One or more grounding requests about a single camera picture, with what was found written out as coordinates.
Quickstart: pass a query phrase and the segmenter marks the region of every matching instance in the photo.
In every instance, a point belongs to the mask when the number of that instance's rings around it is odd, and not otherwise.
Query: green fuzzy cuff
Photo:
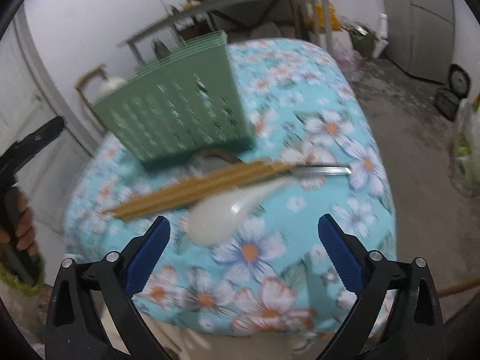
[[[45,276],[45,263],[40,258],[40,277],[38,281],[33,285],[29,286],[25,283],[22,283],[17,275],[12,274],[8,269],[6,269],[0,263],[0,280],[3,281],[6,285],[14,290],[17,290],[21,294],[27,297],[33,297],[38,295],[43,287],[43,279]]]

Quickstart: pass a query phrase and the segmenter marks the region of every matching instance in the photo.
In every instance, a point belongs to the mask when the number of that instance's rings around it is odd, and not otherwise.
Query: door frame
[[[45,101],[52,107],[56,114],[66,119],[67,129],[71,135],[90,156],[93,156],[99,146],[99,142],[90,134],[88,129],[69,107],[47,72],[38,54],[32,34],[30,33],[24,4],[18,9],[12,23],[22,57]]]

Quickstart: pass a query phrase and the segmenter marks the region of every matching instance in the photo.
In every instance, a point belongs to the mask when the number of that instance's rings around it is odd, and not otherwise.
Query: yellow plastic bag
[[[337,15],[335,14],[335,7],[333,6],[332,3],[329,3],[330,5],[330,18],[332,21],[332,30],[333,31],[342,31],[342,26],[340,25],[340,22],[337,19]],[[318,27],[320,29],[320,32],[325,32],[325,15],[323,14],[323,6],[321,4],[316,4],[317,8],[317,16],[318,16]],[[314,19],[312,17],[309,17],[305,21],[305,26],[313,31],[314,28]]]

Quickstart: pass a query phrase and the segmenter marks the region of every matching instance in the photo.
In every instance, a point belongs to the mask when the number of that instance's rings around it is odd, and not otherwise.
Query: white wall
[[[455,45],[453,63],[464,68],[472,82],[469,99],[480,92],[480,24],[465,0],[454,0]]]
[[[163,0],[178,4],[183,0]],[[377,28],[383,0],[331,0],[339,15]],[[33,40],[47,71],[75,114],[95,131],[88,113],[73,89],[75,81],[86,71],[106,63],[111,76],[129,77],[136,63],[128,48],[117,44],[134,32],[163,17],[159,0],[26,0],[25,10]],[[171,45],[168,31],[159,37]],[[144,56],[153,56],[150,40],[140,45]],[[98,84],[86,92],[94,99]]]

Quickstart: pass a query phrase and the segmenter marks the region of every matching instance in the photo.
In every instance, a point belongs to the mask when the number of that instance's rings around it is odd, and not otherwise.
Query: concrete floor
[[[397,210],[399,261],[427,260],[437,289],[480,276],[480,198],[449,180],[453,124],[434,107],[438,85],[413,79],[389,60],[363,62],[352,84],[376,139]],[[444,320],[475,294],[441,300]]]

